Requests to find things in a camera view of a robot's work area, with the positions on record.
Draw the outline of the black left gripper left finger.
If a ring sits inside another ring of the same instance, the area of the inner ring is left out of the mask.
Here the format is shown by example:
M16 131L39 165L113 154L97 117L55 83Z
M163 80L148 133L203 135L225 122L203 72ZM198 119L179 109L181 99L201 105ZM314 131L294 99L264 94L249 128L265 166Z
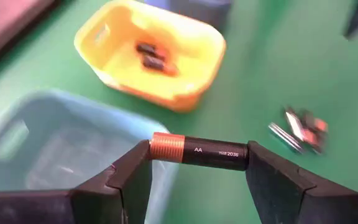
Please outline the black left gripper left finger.
M144 224L152 183L148 140L73 189L76 224Z

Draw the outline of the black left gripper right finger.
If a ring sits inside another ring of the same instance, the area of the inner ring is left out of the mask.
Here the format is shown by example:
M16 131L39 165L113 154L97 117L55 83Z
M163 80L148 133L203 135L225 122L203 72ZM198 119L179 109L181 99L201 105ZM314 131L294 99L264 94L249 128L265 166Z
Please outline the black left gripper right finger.
M246 180L262 224L332 224L334 202L356 192L247 143Z

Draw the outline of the screws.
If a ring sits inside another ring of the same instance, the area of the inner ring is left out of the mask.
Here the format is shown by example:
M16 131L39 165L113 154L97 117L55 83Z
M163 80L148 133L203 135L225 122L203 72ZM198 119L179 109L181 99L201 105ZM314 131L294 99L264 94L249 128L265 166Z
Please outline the screws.
M286 108L285 117L294 137L296 137L299 141L304 141L304 129L296 113L291 108Z
M270 123L268 125L269 130L276 135L276 137L281 140L281 142L285 143L289 148L291 148L294 152L302 154L303 148L301 144L290 134L284 131L281 127L279 127L275 123Z
M156 45L148 44L145 42L136 43L136 51L165 60L167 58L167 53L164 49L158 48Z

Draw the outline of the light teal plastic bin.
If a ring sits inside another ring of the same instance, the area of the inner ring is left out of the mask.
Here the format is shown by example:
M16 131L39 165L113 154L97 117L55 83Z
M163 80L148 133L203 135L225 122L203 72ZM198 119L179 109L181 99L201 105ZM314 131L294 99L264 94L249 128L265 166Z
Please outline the light teal plastic bin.
M164 125L62 91L16 103L0 121L0 224L76 224L71 193ZM144 224L162 224L178 166L152 161Z

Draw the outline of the yellow plastic bin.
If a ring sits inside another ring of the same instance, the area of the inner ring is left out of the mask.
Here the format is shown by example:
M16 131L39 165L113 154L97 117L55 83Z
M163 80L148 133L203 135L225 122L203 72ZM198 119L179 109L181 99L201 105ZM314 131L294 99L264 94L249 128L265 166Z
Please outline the yellow plastic bin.
M170 76L145 68L136 43L164 49ZM135 0L113 0L78 30L74 46L108 87L179 113L195 109L218 74L226 51L213 26Z

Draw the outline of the green table mat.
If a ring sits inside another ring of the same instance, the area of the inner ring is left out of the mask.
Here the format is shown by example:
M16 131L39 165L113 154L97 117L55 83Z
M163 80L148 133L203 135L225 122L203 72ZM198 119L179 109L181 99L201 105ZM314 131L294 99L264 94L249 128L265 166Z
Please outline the green table mat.
M197 108L175 113L106 87L75 50L77 30L108 0L58 0L0 55L0 124L11 106L62 90L194 137L265 148L358 191L358 34L342 32L354 0L235 0L218 76ZM322 154L294 153L272 134L284 107L328 124Z

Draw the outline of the black aluminium table frame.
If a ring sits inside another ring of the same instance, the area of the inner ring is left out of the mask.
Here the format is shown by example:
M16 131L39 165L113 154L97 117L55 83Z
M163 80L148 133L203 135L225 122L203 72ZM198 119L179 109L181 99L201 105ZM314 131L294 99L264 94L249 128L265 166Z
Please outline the black aluminium table frame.
M0 55L63 0L0 0Z

